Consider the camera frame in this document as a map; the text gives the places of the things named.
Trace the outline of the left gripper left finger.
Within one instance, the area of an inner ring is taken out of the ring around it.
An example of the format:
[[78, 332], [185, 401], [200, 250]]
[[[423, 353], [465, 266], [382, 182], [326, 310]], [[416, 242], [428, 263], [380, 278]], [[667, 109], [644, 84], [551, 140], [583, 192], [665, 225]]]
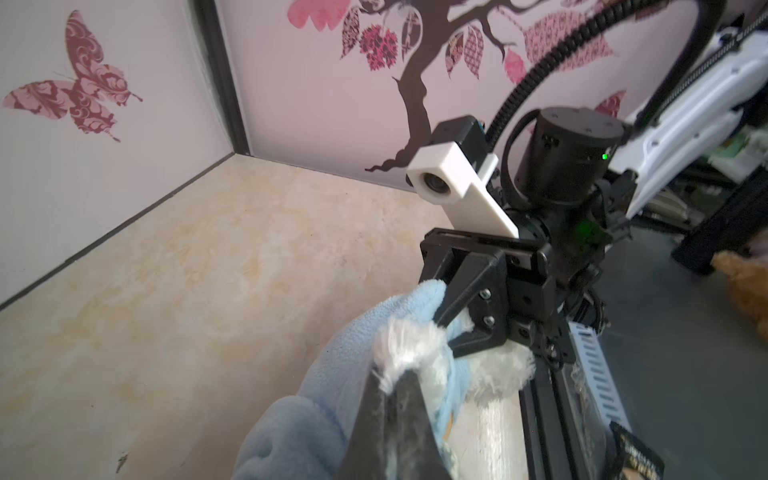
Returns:
[[387, 478], [389, 397], [371, 370], [362, 393], [354, 428], [335, 478], [364, 480]]

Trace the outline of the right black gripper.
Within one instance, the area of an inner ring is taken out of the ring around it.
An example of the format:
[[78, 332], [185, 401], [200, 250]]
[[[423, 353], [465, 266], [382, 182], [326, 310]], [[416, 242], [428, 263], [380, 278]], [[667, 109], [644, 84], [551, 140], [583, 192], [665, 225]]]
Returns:
[[607, 248], [630, 232], [627, 210], [636, 175], [607, 173], [628, 130], [607, 114], [550, 107], [526, 114], [532, 130], [511, 173], [504, 157], [487, 189], [518, 227], [517, 239], [459, 231], [427, 233], [419, 283], [440, 280], [434, 321], [443, 328], [469, 314], [471, 330], [448, 342], [466, 357], [513, 341], [552, 366], [575, 361], [568, 324], [597, 307], [593, 284]]

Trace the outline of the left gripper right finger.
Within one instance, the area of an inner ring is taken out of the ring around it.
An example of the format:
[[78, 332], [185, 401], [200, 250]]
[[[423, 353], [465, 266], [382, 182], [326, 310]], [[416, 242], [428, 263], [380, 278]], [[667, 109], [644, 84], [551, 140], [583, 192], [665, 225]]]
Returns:
[[430, 423], [417, 374], [402, 374], [390, 399], [390, 479], [450, 479]]

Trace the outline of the light blue bear hoodie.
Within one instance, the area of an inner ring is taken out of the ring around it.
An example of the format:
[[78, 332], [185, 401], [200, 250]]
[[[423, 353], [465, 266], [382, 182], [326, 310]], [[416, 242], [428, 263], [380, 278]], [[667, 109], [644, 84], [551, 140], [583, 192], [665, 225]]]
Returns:
[[251, 429], [234, 478], [331, 478], [353, 430], [376, 335], [393, 319], [431, 325], [445, 290], [440, 280], [422, 282], [338, 332], [309, 368], [297, 394], [274, 402]]

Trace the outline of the white teddy bear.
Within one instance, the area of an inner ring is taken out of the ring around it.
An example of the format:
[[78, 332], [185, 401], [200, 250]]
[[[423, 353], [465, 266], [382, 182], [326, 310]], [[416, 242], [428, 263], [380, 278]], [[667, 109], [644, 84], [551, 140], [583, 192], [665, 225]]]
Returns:
[[389, 395], [407, 372], [420, 381], [428, 411], [456, 409], [466, 401], [484, 405], [522, 390], [535, 373], [531, 350], [513, 341], [456, 358], [448, 342], [471, 333], [469, 314], [462, 311], [447, 328], [413, 315], [392, 317], [373, 343], [375, 376]]

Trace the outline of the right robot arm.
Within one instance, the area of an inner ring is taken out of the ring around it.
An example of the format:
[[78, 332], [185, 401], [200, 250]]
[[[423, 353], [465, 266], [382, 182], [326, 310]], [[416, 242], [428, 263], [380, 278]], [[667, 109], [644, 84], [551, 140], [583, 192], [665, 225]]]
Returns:
[[537, 87], [645, 1], [604, 8], [555, 45], [488, 127], [471, 116], [438, 124], [407, 175], [442, 207], [449, 229], [421, 242], [421, 276], [446, 285], [434, 320], [467, 320], [449, 341], [464, 357], [513, 341], [551, 367], [575, 359], [567, 331], [603, 307], [593, 286], [607, 250], [694, 160], [739, 125], [767, 82], [767, 18], [719, 33], [720, 1], [699, 3], [683, 52], [632, 122], [589, 108], [519, 114]]

